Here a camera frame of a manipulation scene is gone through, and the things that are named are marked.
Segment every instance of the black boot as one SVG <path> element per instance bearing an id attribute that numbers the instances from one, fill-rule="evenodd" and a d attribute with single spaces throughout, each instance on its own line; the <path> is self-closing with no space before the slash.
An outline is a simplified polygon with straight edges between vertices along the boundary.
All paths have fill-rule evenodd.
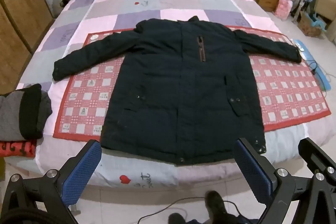
<path id="1" fill-rule="evenodd" d="M 185 220 L 179 213 L 173 213 L 168 217 L 168 224 L 185 224 Z"/>
<path id="2" fill-rule="evenodd" d="M 210 191 L 205 194 L 205 206 L 209 211 L 212 224 L 237 223 L 236 216 L 227 213 L 224 206 L 224 201 L 221 195 L 216 191 Z"/>

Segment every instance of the folded black clothing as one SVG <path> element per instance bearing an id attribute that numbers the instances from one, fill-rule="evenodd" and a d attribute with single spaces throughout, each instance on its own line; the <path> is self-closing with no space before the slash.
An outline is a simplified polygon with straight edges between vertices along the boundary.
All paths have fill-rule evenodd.
<path id="1" fill-rule="evenodd" d="M 0 141 L 42 138 L 51 114 L 51 100 L 40 84 L 0 95 Z"/>

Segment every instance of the red heart print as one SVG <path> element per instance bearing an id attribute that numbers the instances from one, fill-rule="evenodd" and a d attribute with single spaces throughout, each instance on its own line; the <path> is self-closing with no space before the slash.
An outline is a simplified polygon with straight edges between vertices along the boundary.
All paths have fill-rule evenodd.
<path id="1" fill-rule="evenodd" d="M 131 180 L 127 176 L 125 176 L 125 175 L 121 175 L 120 176 L 120 180 L 121 180 L 122 184 L 128 184 L 128 183 L 131 182 Z"/>

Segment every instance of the wooden wardrobe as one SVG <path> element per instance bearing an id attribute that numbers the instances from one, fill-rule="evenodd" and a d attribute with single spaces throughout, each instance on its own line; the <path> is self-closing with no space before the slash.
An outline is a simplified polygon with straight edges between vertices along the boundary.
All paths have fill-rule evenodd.
<path id="1" fill-rule="evenodd" d="M 16 88 L 52 23 L 45 0 L 0 0 L 0 94 Z"/>

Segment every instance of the jacket sleeve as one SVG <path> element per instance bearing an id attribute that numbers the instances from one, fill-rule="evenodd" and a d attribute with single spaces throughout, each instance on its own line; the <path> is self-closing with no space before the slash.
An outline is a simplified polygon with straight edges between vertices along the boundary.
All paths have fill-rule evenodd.
<path id="1" fill-rule="evenodd" d="M 79 73 L 96 64 L 117 57 L 135 46 L 141 34 L 139 29 L 114 33 L 73 51 L 54 63 L 55 81 Z"/>
<path id="2" fill-rule="evenodd" d="M 300 63 L 299 49 L 285 42 L 273 41 L 256 34 L 235 30 L 236 39 L 242 44 L 243 50 L 252 54 L 271 54 L 288 61 Z"/>

